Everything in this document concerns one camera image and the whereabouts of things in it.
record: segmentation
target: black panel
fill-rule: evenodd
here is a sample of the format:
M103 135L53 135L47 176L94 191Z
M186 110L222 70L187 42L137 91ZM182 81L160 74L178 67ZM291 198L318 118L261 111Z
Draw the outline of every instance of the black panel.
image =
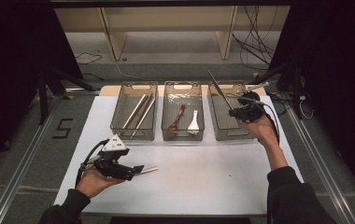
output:
M39 72L49 67L82 77L53 8L0 1L0 149L36 95Z
M306 88L317 115L355 175L355 5L335 6L308 66Z

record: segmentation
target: plastic tray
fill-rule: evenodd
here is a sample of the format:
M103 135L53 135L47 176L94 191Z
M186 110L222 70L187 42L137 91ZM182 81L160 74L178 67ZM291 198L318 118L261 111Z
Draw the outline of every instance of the plastic tray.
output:
M133 114L136 106L140 102L143 95L148 96L144 104L140 106L138 112L133 116L131 122L124 128L127 120ZM141 120L142 115L148 108L150 103L150 96L155 97L154 103L151 104L149 112L143 118L139 128L136 128L138 122ZM114 110L113 119L110 128L113 134L119 134L122 140L154 140L154 127L157 113L157 82L125 82L121 85L119 100Z
M202 141L204 136L204 109L199 82L165 82L163 95L162 131L164 141ZM168 130L178 116L182 105L185 110L177 124L176 131ZM190 133L194 110L197 110L198 133Z
M232 107L239 107L240 104L234 97L237 95L238 91L245 89L243 81L218 82L218 84L221 91L227 96ZM253 138L249 130L239 126L239 120L230 117L230 107L222 96L219 95L213 83L208 85L207 99L216 140L226 141Z

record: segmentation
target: gray floor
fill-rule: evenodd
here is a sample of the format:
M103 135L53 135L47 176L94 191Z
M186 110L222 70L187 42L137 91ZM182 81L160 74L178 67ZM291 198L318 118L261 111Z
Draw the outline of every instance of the gray floor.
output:
M207 83L207 70L212 71L218 80L240 79L246 82L253 80L253 72L263 73L263 70L247 68L240 62L240 48L234 41L229 59L222 60L214 33L129 34L121 60L117 62L118 67L111 60L103 34L66 35L76 55L82 52L102 55L100 60L80 66L83 74L93 74L104 79L100 80L92 75L84 76L86 82L99 88L109 84L121 84L123 81L142 79L157 80L161 84L166 80L199 80ZM244 38L246 34L237 33L236 36ZM274 48L277 39L278 32L272 32L265 39L266 44ZM249 66L267 67L246 52L242 53L241 58ZM91 59L93 58L80 57L78 62L87 63ZM277 77L270 80L272 85L266 88L268 91L275 90L273 80L277 80ZM69 82L64 82L64 85L67 88L76 87ZM95 97L95 94L77 92L67 95L72 97L65 97L58 104L50 126L20 183L3 223L36 223L42 212L55 199ZM274 103L274 106L277 112L284 110L279 103ZM311 108L304 105L304 110L310 111ZM0 152L0 196L14 176L17 167L20 166L21 158L39 128L39 112L39 102L34 99L25 119L10 138L10 150ZM67 138L54 139L53 136L64 135L64 132L57 131L61 119L71 119L64 121L64 125L71 128L71 131ZM305 150L291 115L286 113L279 116L279 119L304 180L313 185L319 200L337 223L343 223L316 166ZM327 161L330 173L355 216L355 178L344 160L334 153L334 143L316 113L312 119L303 119L302 122L313 138L321 157ZM108 223L110 217L84 215L83 220L84 223ZM265 217L254 217L251 221L256 224L266 223Z

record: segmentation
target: utensil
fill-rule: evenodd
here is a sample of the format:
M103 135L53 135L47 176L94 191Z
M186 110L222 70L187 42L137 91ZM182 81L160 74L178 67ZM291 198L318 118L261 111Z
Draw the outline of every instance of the utensil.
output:
M199 133L200 127L198 127L198 123L197 123L197 114L198 111L194 110L194 113L192 115L192 123L189 125L189 128L187 128L188 129L187 132L189 133L193 133L193 134Z
M137 112L139 111L139 109L141 108L141 106L145 103L146 99L148 98L148 96L146 94L143 94L142 98L140 99L139 103L137 103L134 111L132 111L131 115L129 116L129 118L127 119L127 121L125 122L125 124L122 126L122 129L125 129L126 127L128 127L128 125L131 123L131 121L134 119L135 115L137 114Z
M224 95L223 91L221 90L218 82L216 79L212 76L209 70L207 70L209 73L210 77L212 78L213 85L215 86L216 90L218 91L219 95L224 99L224 101L227 103L227 105L230 107L231 110L234 110L233 106L230 104L230 102L227 100L227 97Z
M155 101L155 96L153 97L152 95L149 98L149 101L146 104L146 111L145 113L142 114L142 117L140 118L140 121L136 124L135 130L131 135L131 139L134 138L134 135L136 134L137 129L140 127L140 125L142 124L142 121L145 119L146 115L149 113L149 110L151 109L152 105L154 104Z
M147 174L147 173L150 173L153 171L158 171L158 166L153 166L148 169L144 169L144 170L142 170L142 172L140 172L139 174L135 174L135 175L143 175L143 174Z
M178 130L178 121L180 120L180 117L183 114L185 108L186 108L186 105L181 105L180 110L178 111L178 114L177 114L177 118L175 119L175 122L173 122L168 127L169 135L171 137L174 137L177 134L176 131Z

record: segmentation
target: person's right hand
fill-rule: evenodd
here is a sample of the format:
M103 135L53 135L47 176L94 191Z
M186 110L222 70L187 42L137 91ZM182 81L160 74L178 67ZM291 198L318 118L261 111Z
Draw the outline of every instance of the person's right hand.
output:
M104 177L93 165L88 165L76 186L76 190L81 191L91 199L104 189L122 182L124 182L124 180Z
M262 145L265 143L277 143L277 135L274 132L273 124L267 116L262 115L253 122L242 122L241 125L250 130Z

